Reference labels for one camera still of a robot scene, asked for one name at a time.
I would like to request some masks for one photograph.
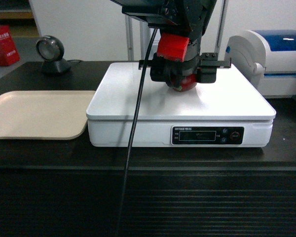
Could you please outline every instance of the red box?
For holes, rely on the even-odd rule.
[[[162,33],[158,44],[157,56],[162,56],[171,61],[183,62],[188,42],[189,38],[169,33]]]
[[[10,66],[20,60],[11,37],[9,26],[0,26],[0,67]]]

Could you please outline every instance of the scale platform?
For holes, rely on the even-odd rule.
[[[94,146],[128,145],[141,73],[138,63],[110,65],[86,111]],[[153,82],[147,69],[133,146],[264,147],[275,115],[234,65],[186,92]]]

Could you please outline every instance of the beige tray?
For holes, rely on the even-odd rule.
[[[12,91],[0,96],[0,139],[69,140],[86,128],[94,91]]]

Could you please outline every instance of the red gripper part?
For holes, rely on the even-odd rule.
[[[189,38],[163,33],[158,44],[157,56],[183,62]]]

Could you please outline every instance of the red object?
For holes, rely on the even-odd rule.
[[[163,33],[158,44],[157,56],[183,62],[189,38]]]
[[[20,60],[11,37],[9,26],[0,26],[0,67],[10,66]]]
[[[180,88],[173,88],[173,89],[178,92],[184,92],[184,91],[193,89],[194,87],[196,87],[196,85],[197,85],[196,75],[191,74],[181,81]]]

